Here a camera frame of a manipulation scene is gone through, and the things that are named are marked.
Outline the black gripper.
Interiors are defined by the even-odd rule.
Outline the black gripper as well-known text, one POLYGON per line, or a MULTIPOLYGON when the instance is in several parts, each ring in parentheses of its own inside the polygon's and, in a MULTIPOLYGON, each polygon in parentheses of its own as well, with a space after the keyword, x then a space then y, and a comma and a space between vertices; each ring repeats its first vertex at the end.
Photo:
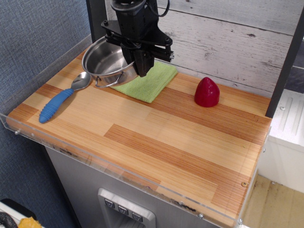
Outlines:
POLYGON ((159 14, 156 4, 112 4, 117 19, 101 24, 106 41, 121 46, 126 63, 136 65, 140 77, 154 66, 154 57, 167 62, 174 58, 172 39, 158 28, 159 18, 168 13, 169 7, 159 14))

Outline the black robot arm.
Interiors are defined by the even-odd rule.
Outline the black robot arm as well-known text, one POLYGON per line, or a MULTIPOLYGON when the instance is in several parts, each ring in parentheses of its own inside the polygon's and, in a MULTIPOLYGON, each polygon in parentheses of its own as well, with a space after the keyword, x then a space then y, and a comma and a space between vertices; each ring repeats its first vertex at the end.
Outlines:
POLYGON ((174 52, 172 39, 158 27, 160 17, 167 15, 170 1, 162 14, 155 0, 112 0, 116 20, 104 20, 107 42, 120 46, 128 64, 134 63, 137 74, 146 76, 154 59, 171 62, 174 52))

